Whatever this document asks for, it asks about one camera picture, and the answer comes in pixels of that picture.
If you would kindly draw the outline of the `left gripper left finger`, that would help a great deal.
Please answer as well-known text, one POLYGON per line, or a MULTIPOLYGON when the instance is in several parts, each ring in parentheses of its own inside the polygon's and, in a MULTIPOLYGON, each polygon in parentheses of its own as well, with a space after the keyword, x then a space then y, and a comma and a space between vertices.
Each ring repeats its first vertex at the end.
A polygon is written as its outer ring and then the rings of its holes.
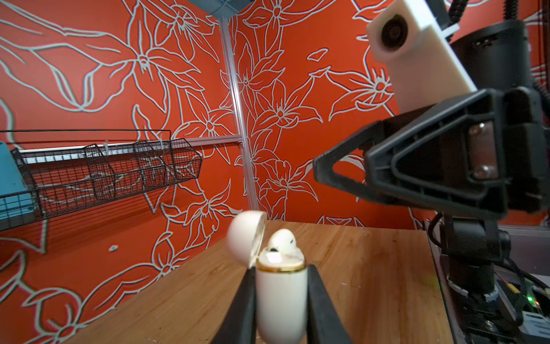
POLYGON ((236 295, 211 343, 256 342, 256 268, 244 274, 236 295))

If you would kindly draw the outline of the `cream earbud charging case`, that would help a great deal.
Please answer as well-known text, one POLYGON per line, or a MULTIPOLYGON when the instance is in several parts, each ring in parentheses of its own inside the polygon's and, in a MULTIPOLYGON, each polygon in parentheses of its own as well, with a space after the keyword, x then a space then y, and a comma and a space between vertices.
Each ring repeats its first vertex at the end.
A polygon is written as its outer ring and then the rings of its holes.
POLYGON ((300 343, 307 326, 308 268, 301 249, 290 254, 269 252, 262 245, 265 212, 245 211, 235 216, 227 232, 232 257, 248 269, 256 268, 256 325, 265 343, 300 343))

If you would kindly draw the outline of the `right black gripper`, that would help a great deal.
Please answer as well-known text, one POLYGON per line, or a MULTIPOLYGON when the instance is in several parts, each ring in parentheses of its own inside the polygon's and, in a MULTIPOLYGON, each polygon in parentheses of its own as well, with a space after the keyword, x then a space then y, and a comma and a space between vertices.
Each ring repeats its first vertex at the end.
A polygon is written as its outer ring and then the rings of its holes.
POLYGON ((549 146, 531 77, 529 34, 518 19, 451 47, 479 89, 376 121, 316 157, 315 180, 360 199, 476 219, 549 207, 549 146), (468 131, 493 123, 497 175, 473 177, 468 131))

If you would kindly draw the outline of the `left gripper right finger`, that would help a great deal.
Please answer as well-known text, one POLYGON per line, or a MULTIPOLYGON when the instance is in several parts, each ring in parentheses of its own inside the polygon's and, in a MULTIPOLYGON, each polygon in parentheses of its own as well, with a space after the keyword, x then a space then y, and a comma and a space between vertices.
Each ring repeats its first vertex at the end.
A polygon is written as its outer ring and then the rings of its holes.
POLYGON ((308 266, 307 310, 308 343, 352 343, 314 265, 308 266))

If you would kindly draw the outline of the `cream earbud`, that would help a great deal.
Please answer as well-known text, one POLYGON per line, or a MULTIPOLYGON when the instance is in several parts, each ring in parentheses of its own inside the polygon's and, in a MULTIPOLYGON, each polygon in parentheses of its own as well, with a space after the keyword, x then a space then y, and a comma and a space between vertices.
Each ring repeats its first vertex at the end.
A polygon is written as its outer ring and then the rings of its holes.
POLYGON ((289 229, 279 229, 270 237, 267 245, 269 252, 290 254, 296 250, 295 235, 289 229))

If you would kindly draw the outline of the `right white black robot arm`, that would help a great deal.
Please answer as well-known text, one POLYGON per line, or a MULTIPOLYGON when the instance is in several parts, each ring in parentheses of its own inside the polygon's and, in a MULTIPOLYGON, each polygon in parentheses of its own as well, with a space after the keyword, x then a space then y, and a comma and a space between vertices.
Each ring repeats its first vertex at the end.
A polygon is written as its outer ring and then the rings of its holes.
POLYGON ((371 202, 433 209, 446 307, 467 343, 548 343, 495 266, 518 271, 498 228, 549 207, 547 101, 531 77, 526 25, 506 20, 452 45, 478 90, 361 128, 318 156, 319 183, 371 202))

